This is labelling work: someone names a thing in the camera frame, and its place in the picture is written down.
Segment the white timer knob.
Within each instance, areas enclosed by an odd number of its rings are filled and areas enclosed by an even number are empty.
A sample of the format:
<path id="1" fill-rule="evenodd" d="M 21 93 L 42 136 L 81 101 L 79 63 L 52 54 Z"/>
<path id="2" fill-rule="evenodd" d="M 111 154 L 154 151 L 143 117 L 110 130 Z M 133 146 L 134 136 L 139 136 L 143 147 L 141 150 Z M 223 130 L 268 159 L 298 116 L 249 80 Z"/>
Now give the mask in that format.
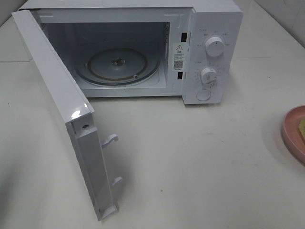
<path id="1" fill-rule="evenodd" d="M 202 84 L 210 84 L 215 82 L 217 79 L 217 72 L 212 67 L 205 67 L 201 71 L 201 82 Z"/>

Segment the white microwave door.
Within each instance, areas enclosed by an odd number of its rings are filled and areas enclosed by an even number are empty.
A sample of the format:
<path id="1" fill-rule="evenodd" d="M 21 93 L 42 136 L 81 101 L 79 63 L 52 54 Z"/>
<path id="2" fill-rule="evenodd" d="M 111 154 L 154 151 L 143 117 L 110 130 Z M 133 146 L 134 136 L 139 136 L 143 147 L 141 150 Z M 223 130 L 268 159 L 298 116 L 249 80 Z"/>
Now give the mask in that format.
<path id="1" fill-rule="evenodd" d="M 75 82 L 29 10 L 12 13 L 23 44 L 39 77 L 45 101 L 56 124 L 66 129 L 99 221 L 118 211 L 115 192 L 122 177 L 110 180 L 103 149 L 117 142 L 116 134 L 99 137 L 94 109 Z"/>

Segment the white round door button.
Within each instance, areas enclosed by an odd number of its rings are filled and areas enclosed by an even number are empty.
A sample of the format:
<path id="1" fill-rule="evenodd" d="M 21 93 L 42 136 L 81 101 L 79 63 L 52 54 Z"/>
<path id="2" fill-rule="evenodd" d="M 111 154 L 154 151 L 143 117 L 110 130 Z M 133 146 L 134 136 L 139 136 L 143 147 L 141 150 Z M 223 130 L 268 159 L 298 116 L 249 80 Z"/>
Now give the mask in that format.
<path id="1" fill-rule="evenodd" d="M 196 95 L 196 98 L 199 100 L 199 101 L 207 101 L 211 98 L 211 91 L 210 90 L 207 90 L 207 89 L 203 89 L 203 90 L 200 90 L 197 95 Z"/>

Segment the toast sandwich with lettuce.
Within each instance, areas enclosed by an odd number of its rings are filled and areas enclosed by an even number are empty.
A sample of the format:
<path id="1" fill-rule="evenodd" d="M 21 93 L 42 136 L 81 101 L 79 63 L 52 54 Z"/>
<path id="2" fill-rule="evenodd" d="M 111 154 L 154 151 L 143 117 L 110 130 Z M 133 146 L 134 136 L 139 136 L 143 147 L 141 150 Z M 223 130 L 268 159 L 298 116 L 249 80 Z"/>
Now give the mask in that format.
<path id="1" fill-rule="evenodd" d="M 298 132 L 302 141 L 305 142 L 305 117 L 302 117 L 300 119 L 300 122 L 298 124 Z"/>

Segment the white upper power knob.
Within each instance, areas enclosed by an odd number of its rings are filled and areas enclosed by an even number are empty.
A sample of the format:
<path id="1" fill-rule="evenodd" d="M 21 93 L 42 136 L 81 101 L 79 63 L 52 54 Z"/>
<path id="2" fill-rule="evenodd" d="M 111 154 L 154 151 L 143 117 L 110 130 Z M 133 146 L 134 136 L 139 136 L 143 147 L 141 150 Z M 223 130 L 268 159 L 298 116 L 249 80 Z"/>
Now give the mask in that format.
<path id="1" fill-rule="evenodd" d="M 206 40 L 204 46 L 209 56 L 217 57 L 224 52 L 225 40 L 220 35 L 212 35 Z"/>

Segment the pink round plate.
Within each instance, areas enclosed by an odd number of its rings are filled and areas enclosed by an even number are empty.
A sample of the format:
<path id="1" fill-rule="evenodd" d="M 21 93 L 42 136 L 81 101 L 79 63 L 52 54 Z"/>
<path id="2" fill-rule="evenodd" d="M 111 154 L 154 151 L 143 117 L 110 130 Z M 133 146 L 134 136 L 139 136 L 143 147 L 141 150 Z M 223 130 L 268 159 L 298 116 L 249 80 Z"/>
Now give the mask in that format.
<path id="1" fill-rule="evenodd" d="M 286 113 L 282 122 L 282 139 L 288 151 L 305 165 L 305 143 L 298 132 L 300 119 L 305 116 L 305 106 L 298 106 Z"/>

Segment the white warning label sticker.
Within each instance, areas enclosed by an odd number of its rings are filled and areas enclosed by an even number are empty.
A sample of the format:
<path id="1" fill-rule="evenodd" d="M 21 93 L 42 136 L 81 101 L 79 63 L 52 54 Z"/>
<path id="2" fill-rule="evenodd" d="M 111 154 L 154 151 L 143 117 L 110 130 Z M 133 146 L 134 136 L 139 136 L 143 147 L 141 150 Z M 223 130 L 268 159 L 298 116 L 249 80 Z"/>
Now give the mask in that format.
<path id="1" fill-rule="evenodd" d="M 175 42 L 173 44 L 173 70 L 182 71 L 186 57 L 186 44 L 184 42 Z"/>

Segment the glass microwave turntable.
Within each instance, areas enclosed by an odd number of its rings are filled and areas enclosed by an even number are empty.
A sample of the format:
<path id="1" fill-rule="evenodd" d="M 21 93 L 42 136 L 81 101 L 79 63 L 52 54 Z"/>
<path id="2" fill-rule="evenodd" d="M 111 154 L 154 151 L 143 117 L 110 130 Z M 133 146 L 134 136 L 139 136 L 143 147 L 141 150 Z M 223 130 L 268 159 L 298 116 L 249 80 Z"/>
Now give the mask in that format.
<path id="1" fill-rule="evenodd" d="M 102 86 L 122 86 L 153 75 L 161 61 L 160 48 L 149 42 L 89 44 L 75 56 L 74 68 L 84 80 Z"/>

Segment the white microwave oven body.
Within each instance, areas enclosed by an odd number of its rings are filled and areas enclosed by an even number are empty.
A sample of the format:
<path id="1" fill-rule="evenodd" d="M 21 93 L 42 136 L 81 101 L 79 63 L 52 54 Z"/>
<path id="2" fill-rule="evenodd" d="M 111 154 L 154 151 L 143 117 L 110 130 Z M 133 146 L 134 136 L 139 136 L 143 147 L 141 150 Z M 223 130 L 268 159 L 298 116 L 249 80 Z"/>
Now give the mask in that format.
<path id="1" fill-rule="evenodd" d="M 180 96 L 185 104 L 221 101 L 243 13 L 232 0 L 29 0 L 29 10 L 49 42 L 88 98 Z M 225 40 L 224 52 L 211 57 L 205 42 L 212 35 Z M 84 46 L 107 42 L 149 42 L 160 48 L 161 61 L 149 78 L 129 85 L 102 86 L 81 78 L 75 56 Z M 182 71 L 173 70 L 173 44 L 186 44 Z M 212 67 L 217 79 L 202 84 L 201 71 Z M 207 101 L 196 98 L 210 90 Z"/>

